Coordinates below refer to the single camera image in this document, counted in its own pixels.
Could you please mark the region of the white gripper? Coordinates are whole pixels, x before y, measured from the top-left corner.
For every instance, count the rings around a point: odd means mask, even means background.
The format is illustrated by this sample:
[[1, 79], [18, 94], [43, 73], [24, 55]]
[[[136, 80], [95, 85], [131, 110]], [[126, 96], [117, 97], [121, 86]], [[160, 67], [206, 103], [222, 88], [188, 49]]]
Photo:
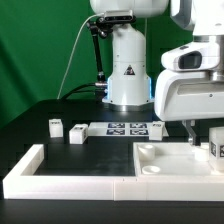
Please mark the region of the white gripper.
[[194, 120], [224, 117], [224, 81], [207, 72], [164, 70], [157, 79], [154, 110], [162, 121], [182, 121], [192, 146], [200, 146]]

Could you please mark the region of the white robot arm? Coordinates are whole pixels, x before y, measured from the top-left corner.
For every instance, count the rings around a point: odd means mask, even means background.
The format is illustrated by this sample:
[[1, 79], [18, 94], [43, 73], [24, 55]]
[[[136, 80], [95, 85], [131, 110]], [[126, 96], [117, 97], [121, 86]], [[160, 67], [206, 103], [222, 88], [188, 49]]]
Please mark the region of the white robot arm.
[[103, 101], [119, 110], [150, 100], [146, 37], [132, 23], [170, 11], [151, 31], [151, 49], [163, 66], [154, 110], [162, 121], [182, 122], [191, 144], [198, 145], [192, 122], [224, 117], [224, 0], [90, 0], [90, 5], [98, 15], [96, 33], [112, 36], [113, 72]]

